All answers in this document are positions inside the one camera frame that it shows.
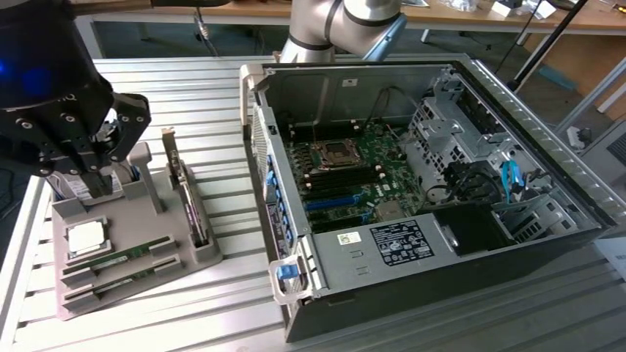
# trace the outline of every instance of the blue latch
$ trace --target blue latch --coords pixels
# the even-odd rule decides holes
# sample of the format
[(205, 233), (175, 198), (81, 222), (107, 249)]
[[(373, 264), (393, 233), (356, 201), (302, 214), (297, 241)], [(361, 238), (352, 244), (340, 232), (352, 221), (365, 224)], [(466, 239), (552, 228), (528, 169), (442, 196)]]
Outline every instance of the blue latch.
[(300, 274), (298, 266), (296, 264), (282, 265), (277, 269), (277, 277), (280, 280), (294, 279)]
[(268, 186), (273, 185), (273, 179), (276, 179), (274, 170), (270, 170), (270, 172), (268, 173), (268, 176), (266, 176), (266, 185)]

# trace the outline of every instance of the slotted metal surface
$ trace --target slotted metal surface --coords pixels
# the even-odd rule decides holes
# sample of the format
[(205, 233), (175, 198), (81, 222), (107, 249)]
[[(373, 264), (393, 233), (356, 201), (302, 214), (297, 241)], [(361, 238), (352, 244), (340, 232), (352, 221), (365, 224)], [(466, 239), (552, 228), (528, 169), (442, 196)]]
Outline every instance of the slotted metal surface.
[[(119, 91), (151, 99), (155, 116), (145, 138), (157, 141), (162, 126), (178, 130), (226, 260), (62, 322), (54, 317), (53, 229), (43, 199), (45, 210), (29, 217), (26, 207), (22, 214), (33, 218), (31, 243), (9, 314), (3, 311), (0, 351), (626, 351), (626, 284), (593, 246), (515, 282), (285, 344), (234, 92), (238, 68), (252, 60), (264, 58), (98, 62)], [(154, 151), (151, 167), (162, 169), (165, 155)], [(37, 210), (39, 200), (31, 201)]]
[(617, 160), (626, 166), (626, 134), (607, 148)]

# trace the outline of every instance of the wooden desk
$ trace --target wooden desk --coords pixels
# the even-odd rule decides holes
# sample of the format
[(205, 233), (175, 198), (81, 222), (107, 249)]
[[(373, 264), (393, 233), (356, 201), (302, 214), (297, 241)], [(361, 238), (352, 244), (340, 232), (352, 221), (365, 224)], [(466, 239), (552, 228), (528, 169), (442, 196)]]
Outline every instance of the wooden desk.
[[(428, 0), (430, 8), (404, 6), (412, 29), (434, 29), (476, 32), (520, 32), (529, 20), (529, 14), (505, 18), (492, 12), (493, 1), (484, 1), (476, 12), (461, 12), (441, 4), (437, 0)], [(95, 15), (95, 21), (130, 22), (167, 22), (189, 23), (193, 18), (193, 8), (169, 7), (137, 12), (122, 12)], [(229, 24), (277, 24), (289, 25), (292, 5), (270, 0), (262, 3), (257, 0), (236, 1), (221, 7), (204, 9), (208, 23)], [(549, 33), (567, 16), (567, 11), (559, 10), (551, 18), (532, 21), (529, 33)], [(600, 0), (591, 0), (581, 10), (567, 30), (569, 34), (626, 35), (626, 17), (611, 11), (609, 5)]]

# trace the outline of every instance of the power supply label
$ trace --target power supply label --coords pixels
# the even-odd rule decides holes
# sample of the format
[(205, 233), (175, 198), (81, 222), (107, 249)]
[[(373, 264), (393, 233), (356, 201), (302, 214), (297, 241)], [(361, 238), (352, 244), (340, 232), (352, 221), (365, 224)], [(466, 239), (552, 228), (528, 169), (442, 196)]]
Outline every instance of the power supply label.
[(370, 231), (384, 261), (389, 266), (434, 257), (433, 249), (416, 220), (374, 227)]

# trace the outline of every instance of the motherboard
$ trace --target motherboard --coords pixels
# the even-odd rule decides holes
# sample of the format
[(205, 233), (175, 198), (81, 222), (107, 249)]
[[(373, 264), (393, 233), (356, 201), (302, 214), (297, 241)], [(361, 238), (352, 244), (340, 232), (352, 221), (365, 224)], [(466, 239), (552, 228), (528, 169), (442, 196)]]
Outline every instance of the motherboard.
[(426, 200), (394, 128), (356, 127), (340, 139), (293, 129), (285, 145), (314, 233), (402, 219)]

